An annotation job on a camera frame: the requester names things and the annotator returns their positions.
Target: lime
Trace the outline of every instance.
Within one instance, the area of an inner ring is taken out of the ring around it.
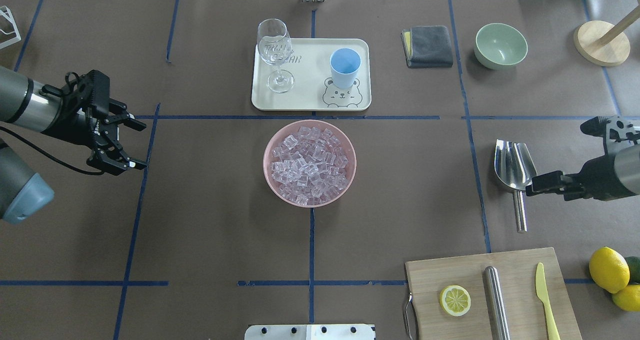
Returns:
[[[611,297],[613,302],[624,311],[640,311],[640,285],[627,285]]]
[[[471,296],[462,286],[449,285],[440,295],[440,304],[449,315],[462,316],[471,308]]]
[[[597,249],[589,260],[592,279],[612,294],[624,289],[629,284],[629,266],[624,259],[614,249]]]
[[[640,283],[640,257],[629,256],[624,258],[629,265],[629,282]]]

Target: metal scoop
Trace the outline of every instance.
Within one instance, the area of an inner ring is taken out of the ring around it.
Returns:
[[[514,190],[513,205],[518,232],[526,232],[527,216],[524,212],[523,193],[526,186],[531,185],[531,178],[538,174],[529,149],[522,142],[496,140],[495,155],[493,160],[495,174],[500,181]]]

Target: cutting board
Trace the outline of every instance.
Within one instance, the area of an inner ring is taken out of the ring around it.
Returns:
[[[420,340],[493,338],[482,282],[482,273],[489,265],[498,269],[510,337],[546,340],[544,308],[535,291],[538,262],[545,267],[560,338],[582,339],[555,253],[553,248],[542,248],[407,262]],[[460,285],[469,292],[471,308],[465,315],[454,317],[442,310],[439,295],[447,285]]]

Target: pink bowl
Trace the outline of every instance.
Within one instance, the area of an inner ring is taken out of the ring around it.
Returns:
[[[272,179],[271,176],[271,171],[269,169],[271,162],[274,160],[272,158],[272,150],[274,150],[274,148],[278,145],[280,145],[280,143],[282,141],[284,141],[284,139],[293,134],[298,132],[298,130],[300,129],[301,126],[306,126],[306,127],[317,127],[320,129],[320,131],[324,131],[325,128],[328,128],[329,130],[331,130],[331,132],[333,132],[333,135],[336,136],[339,140],[340,140],[340,146],[342,147],[342,149],[344,150],[344,154],[347,157],[347,159],[349,160],[349,164],[347,165],[347,167],[345,168],[346,170],[346,177],[349,180],[349,183],[347,184],[347,186],[344,188],[344,190],[342,190],[342,192],[340,192],[340,194],[332,199],[331,201],[327,201],[321,205],[298,205],[297,203],[294,203],[292,201],[288,201],[288,199],[285,199],[284,197],[282,197],[282,195],[280,195],[279,192],[279,182],[277,182],[276,180]],[[271,138],[271,140],[269,141],[269,143],[267,144],[267,148],[264,151],[264,156],[262,159],[262,169],[264,172],[264,178],[267,180],[267,183],[269,184],[269,187],[272,189],[273,193],[276,194],[279,198],[281,198],[283,201],[285,201],[286,203],[290,203],[291,205],[294,206],[298,206],[298,207],[306,207],[306,208],[311,208],[311,207],[320,207],[320,206],[325,206],[328,205],[334,201],[336,201],[337,199],[339,199],[345,192],[347,192],[347,190],[349,189],[349,187],[352,185],[351,183],[354,180],[355,174],[356,174],[356,153],[354,150],[354,146],[352,145],[352,142],[349,141],[349,137],[347,137],[347,135],[345,135],[344,132],[342,132],[338,127],[331,125],[330,123],[326,123],[324,121],[318,121],[318,120],[302,120],[302,121],[296,121],[294,123],[290,123],[286,126],[284,126],[281,130],[279,130],[278,132],[276,132],[276,134]]]

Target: green bowl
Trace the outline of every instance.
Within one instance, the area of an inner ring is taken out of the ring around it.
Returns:
[[[529,50],[524,36],[504,23],[489,23],[475,35],[475,57],[486,68],[502,70],[521,63]]]

